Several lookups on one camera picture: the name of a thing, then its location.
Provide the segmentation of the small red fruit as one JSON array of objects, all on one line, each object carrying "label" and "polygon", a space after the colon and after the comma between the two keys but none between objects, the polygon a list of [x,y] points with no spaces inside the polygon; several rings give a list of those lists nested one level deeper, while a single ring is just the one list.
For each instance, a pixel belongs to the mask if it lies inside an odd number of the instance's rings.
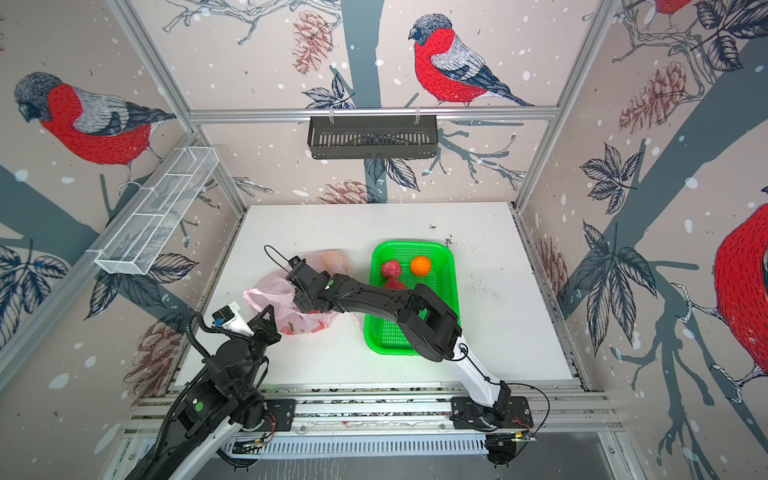
[{"label": "small red fruit", "polygon": [[380,273],[385,280],[398,280],[402,274],[402,267],[397,260],[389,260],[381,265]]}]

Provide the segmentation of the orange fruit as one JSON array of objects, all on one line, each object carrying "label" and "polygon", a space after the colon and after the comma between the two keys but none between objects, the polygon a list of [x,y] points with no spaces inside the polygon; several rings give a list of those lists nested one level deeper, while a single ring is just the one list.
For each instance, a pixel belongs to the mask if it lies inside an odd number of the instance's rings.
[{"label": "orange fruit", "polygon": [[414,257],[410,262],[411,273],[419,278],[426,277],[432,269],[432,262],[425,256]]}]

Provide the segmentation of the red dragon fruit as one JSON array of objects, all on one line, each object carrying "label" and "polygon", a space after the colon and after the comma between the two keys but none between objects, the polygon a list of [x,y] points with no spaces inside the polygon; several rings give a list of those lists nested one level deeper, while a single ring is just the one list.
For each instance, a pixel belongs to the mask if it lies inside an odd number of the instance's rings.
[{"label": "red dragon fruit", "polygon": [[408,287],[397,278],[389,278],[384,285],[387,289],[392,290],[407,290]]}]

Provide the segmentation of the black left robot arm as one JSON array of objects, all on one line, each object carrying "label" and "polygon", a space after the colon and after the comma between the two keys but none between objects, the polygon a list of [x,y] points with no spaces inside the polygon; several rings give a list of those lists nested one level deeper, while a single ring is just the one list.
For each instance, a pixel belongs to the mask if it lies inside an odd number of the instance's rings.
[{"label": "black left robot arm", "polygon": [[249,321],[225,306],[213,325],[195,312],[185,325],[189,344],[202,356],[202,367],[176,397],[164,417],[152,448],[128,473],[129,479],[171,479],[197,457],[205,462],[216,454],[235,469],[248,469],[253,460],[230,457],[223,445],[241,430],[266,432],[263,446],[278,431],[279,419],[259,390],[269,369],[266,349],[281,335],[269,305]]}]

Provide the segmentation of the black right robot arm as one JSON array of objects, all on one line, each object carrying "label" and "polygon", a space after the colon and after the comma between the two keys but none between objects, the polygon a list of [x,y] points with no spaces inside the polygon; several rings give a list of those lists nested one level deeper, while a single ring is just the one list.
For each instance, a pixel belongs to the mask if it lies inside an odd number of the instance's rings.
[{"label": "black right robot arm", "polygon": [[463,336],[458,316],[430,287],[389,289],[362,283],[345,274],[318,272],[306,260],[288,261],[286,279],[295,287],[294,303],[303,313],[362,313],[395,324],[411,348],[435,363],[446,361],[469,394],[479,418],[453,418],[482,431],[502,427],[511,390],[474,355]]}]

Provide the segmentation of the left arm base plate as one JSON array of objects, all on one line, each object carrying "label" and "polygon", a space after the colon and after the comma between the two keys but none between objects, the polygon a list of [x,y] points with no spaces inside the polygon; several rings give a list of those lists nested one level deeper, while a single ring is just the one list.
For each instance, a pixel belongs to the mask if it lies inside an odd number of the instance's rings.
[{"label": "left arm base plate", "polygon": [[241,430],[266,434],[290,431],[296,405],[293,399],[264,400],[246,412]]}]

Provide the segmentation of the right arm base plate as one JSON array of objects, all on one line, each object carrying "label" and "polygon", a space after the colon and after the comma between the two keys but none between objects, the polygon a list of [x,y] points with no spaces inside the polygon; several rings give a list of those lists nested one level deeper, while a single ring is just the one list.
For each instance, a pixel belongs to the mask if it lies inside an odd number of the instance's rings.
[{"label": "right arm base plate", "polygon": [[475,430],[492,433],[496,430],[532,430],[534,421],[528,399],[512,396],[502,414],[492,407],[479,405],[469,397],[450,400],[449,419],[457,430]]}]

